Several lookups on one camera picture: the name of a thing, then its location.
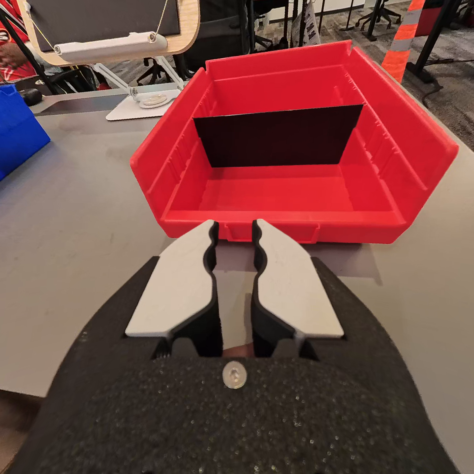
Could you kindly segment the red white printed jacket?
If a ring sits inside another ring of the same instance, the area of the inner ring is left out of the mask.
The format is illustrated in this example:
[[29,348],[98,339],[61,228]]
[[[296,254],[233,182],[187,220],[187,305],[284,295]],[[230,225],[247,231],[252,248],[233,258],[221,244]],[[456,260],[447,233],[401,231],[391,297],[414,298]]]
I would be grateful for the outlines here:
[[[10,27],[25,46],[29,45],[29,38],[18,2],[15,0],[1,0],[0,5],[1,11],[5,18],[7,18]],[[30,79],[37,75],[35,69],[19,48],[13,35],[3,23],[0,25],[0,70],[2,78],[7,82]]]

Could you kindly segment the printed paper sheet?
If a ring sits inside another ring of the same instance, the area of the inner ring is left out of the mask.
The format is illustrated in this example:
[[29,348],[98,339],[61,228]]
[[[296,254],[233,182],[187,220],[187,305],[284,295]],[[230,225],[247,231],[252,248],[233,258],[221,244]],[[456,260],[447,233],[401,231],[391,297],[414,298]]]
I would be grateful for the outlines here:
[[291,47],[320,44],[318,19],[314,12],[314,1],[293,1],[291,23]]

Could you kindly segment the blue plastic bin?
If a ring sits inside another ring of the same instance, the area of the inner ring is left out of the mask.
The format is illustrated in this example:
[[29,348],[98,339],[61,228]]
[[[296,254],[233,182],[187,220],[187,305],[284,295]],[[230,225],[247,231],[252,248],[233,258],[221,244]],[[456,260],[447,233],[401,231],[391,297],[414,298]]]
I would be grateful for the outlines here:
[[51,141],[13,84],[0,87],[0,179]]

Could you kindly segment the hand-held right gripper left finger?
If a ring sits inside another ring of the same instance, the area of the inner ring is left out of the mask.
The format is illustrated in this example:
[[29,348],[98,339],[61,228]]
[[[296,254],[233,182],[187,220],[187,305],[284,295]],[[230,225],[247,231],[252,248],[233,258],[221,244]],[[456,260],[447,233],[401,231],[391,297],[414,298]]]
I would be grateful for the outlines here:
[[211,304],[214,283],[208,251],[218,223],[207,220],[174,240],[159,256],[132,317],[128,337],[169,337],[181,323]]

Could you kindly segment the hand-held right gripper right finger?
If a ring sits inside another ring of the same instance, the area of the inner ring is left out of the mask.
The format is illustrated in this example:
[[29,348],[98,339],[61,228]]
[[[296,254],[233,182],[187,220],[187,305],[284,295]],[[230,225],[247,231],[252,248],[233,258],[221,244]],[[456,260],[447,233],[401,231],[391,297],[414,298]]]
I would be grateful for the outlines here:
[[310,254],[259,218],[252,223],[252,329],[262,340],[341,339],[345,333]]

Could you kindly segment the black bin divider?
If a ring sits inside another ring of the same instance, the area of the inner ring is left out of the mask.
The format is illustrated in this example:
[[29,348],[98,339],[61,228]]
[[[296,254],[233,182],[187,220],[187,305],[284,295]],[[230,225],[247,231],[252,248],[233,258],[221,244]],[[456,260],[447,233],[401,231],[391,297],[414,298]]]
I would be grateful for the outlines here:
[[363,104],[194,118],[213,168],[339,164]]

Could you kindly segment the red bag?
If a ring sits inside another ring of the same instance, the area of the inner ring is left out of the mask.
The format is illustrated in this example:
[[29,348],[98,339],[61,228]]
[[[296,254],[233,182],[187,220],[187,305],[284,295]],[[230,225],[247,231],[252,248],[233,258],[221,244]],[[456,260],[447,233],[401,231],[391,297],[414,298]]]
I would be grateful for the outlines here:
[[423,37],[430,34],[437,17],[441,12],[443,4],[443,0],[426,0],[424,2],[415,37]]

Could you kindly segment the orange traffic cone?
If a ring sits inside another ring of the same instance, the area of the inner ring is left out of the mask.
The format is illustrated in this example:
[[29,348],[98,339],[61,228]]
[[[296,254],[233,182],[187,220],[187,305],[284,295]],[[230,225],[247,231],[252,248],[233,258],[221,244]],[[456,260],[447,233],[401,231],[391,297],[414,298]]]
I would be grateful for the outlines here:
[[381,64],[381,67],[398,83],[403,79],[424,4],[424,0],[411,1]]

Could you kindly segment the white clamp bar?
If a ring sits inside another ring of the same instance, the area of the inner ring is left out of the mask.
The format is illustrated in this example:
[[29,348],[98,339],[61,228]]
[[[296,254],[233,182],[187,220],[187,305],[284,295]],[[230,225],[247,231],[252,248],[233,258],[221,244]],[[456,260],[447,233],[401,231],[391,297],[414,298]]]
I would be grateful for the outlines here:
[[97,63],[109,57],[145,57],[166,50],[167,39],[155,32],[131,32],[126,37],[56,44],[54,52],[74,64]]

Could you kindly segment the red plastic bin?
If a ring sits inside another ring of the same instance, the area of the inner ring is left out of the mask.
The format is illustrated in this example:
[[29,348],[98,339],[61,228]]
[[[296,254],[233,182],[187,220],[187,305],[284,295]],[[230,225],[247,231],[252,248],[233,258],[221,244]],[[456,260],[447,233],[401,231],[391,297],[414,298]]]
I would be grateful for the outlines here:
[[[211,167],[194,118],[363,104],[336,165]],[[252,240],[263,219],[302,244],[393,243],[459,144],[352,42],[211,60],[130,159],[157,223],[180,237],[209,219]]]

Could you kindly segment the wooden board with black panel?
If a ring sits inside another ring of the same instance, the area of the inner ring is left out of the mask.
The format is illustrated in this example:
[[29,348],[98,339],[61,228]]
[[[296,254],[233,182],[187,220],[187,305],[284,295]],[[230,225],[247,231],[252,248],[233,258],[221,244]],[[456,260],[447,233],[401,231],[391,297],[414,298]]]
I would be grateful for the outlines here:
[[120,38],[131,32],[158,33],[168,47],[145,57],[109,57],[101,62],[180,54],[193,45],[200,24],[197,0],[18,1],[18,5],[34,51],[54,66],[77,65],[57,55],[56,44]]

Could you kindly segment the black office chair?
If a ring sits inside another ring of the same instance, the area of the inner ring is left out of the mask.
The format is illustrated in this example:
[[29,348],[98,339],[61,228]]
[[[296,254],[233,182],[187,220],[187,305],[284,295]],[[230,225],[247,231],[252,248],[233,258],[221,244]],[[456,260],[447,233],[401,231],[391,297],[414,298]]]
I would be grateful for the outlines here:
[[[387,25],[386,29],[391,29],[393,25],[398,26],[401,23],[401,15],[395,11],[392,11],[386,6],[387,1],[381,1],[380,8],[378,10],[375,23],[379,24],[384,20]],[[366,15],[359,17],[355,23],[355,27],[359,27],[361,31],[365,30],[365,27],[370,24],[373,16],[373,9]]]
[[187,72],[205,68],[210,60],[250,53],[247,1],[200,0],[199,12],[198,36],[182,54]]

